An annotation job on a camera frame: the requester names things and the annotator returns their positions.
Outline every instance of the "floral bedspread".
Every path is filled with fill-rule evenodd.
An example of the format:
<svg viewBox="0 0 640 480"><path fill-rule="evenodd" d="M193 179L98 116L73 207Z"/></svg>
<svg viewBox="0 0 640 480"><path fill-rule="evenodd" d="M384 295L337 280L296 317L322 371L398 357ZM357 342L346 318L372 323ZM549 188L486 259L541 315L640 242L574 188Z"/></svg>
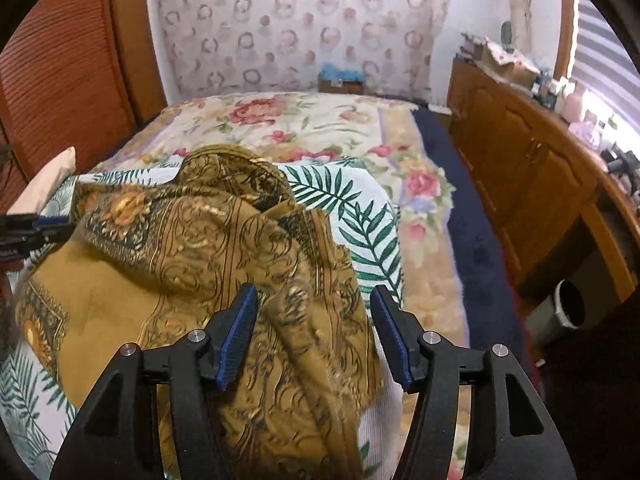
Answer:
<svg viewBox="0 0 640 480"><path fill-rule="evenodd" d="M454 188L424 152L414 107L368 96L299 92L196 99L166 108L94 171L161 166L172 155L219 142L240 144L273 162L356 165L357 159L399 209L402 307L426 330L468 346L462 286L446 229ZM385 254L377 255L376 263L391 264ZM404 399L404 434L415 400ZM451 478L465 457L469 403L463 391Z"/></svg>

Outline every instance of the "trash can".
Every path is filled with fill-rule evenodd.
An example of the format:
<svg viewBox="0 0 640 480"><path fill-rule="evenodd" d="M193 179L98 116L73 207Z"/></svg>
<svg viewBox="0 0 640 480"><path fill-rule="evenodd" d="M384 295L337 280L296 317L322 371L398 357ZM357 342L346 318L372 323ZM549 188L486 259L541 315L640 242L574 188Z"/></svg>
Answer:
<svg viewBox="0 0 640 480"><path fill-rule="evenodd" d="M560 339L584 323L584 300L580 290L562 280L556 290L540 303L525 321L525 328L538 348Z"/></svg>

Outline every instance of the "brown patterned garment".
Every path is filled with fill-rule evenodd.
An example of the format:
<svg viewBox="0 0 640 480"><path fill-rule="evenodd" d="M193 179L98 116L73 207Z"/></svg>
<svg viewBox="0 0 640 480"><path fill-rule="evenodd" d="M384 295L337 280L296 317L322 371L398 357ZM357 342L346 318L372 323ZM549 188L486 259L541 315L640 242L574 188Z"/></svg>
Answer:
<svg viewBox="0 0 640 480"><path fill-rule="evenodd" d="M174 343L244 282L260 311L230 398L215 405L242 478L362 478L360 416L382 386L348 250L244 148L197 150L155 188L76 184L73 237L19 293L18 325L77 407L125 342ZM168 393L165 470L177 476Z"/></svg>

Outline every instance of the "striped blind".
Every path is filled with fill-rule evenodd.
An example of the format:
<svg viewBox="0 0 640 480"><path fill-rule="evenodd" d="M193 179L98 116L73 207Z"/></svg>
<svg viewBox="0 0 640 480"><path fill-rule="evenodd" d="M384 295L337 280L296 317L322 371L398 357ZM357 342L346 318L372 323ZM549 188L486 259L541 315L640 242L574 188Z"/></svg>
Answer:
<svg viewBox="0 0 640 480"><path fill-rule="evenodd" d="M616 34L589 0L578 0L571 76L640 134L640 75Z"/></svg>

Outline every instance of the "pillow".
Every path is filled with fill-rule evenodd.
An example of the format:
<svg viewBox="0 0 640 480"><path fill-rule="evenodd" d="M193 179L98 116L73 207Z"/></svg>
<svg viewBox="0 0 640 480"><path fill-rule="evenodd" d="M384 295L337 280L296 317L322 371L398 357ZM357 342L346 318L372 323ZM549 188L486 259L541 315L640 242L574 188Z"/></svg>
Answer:
<svg viewBox="0 0 640 480"><path fill-rule="evenodd" d="M62 181L76 171L76 149L72 146L52 158L30 181L7 214L40 213Z"/></svg>

